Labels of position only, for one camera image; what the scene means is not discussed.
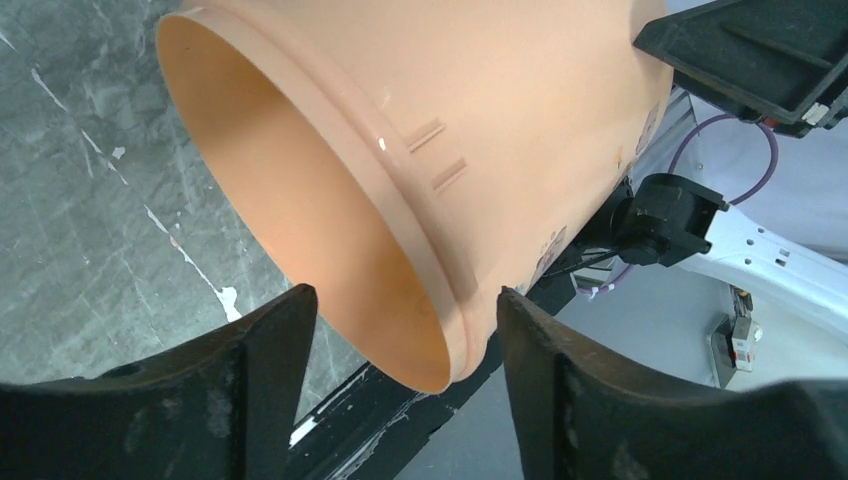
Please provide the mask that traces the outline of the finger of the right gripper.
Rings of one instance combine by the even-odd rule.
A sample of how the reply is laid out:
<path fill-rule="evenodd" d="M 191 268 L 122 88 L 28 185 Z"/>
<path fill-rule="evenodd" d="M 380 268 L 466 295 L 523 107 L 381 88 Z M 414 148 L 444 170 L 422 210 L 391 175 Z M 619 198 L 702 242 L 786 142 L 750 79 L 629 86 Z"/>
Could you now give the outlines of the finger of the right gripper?
<path fill-rule="evenodd" d="M 713 1 L 647 23 L 633 42 L 712 106 L 802 138 L 847 117 L 847 3 Z"/>

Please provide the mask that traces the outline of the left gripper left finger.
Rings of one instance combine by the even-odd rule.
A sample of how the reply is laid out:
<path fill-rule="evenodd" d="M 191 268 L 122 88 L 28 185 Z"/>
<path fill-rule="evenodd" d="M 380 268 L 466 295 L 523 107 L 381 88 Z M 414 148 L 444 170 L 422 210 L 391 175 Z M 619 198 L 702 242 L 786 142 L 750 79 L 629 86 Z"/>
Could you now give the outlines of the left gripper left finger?
<path fill-rule="evenodd" d="M 317 319 L 300 284 L 95 378 L 1 387 L 5 479 L 282 479 Z"/>

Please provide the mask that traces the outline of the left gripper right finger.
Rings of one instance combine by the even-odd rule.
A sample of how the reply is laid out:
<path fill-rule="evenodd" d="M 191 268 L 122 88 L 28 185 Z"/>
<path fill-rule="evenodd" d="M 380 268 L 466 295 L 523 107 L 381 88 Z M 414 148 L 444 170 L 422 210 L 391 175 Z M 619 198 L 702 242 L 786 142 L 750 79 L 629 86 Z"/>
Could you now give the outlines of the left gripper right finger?
<path fill-rule="evenodd" d="M 511 288 L 497 299 L 527 479 L 843 479 L 847 384 L 732 392 L 635 362 Z"/>

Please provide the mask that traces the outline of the orange plastic bucket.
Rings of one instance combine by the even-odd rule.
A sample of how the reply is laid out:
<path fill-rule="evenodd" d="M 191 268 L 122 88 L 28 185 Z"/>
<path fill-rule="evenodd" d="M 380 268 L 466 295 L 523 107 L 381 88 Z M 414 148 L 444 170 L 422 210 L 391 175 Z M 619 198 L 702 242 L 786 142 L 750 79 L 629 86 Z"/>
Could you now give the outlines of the orange plastic bucket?
<path fill-rule="evenodd" d="M 663 1 L 185 1 L 156 50 L 205 165 L 285 276 L 400 384 L 481 364 L 645 150 Z"/>

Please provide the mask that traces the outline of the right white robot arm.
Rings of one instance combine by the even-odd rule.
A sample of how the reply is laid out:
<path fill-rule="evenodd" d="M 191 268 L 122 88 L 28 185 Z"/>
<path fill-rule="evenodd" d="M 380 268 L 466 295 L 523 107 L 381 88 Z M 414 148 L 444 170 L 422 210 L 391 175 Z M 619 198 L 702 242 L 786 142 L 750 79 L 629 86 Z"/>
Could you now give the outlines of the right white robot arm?
<path fill-rule="evenodd" d="M 769 141 L 847 115 L 843 1 L 713 1 L 649 22 L 634 44 L 671 66 L 676 85 Z M 624 262 L 678 266 L 846 333 L 846 266 L 758 225 L 718 192 L 656 173 L 606 209 Z"/>

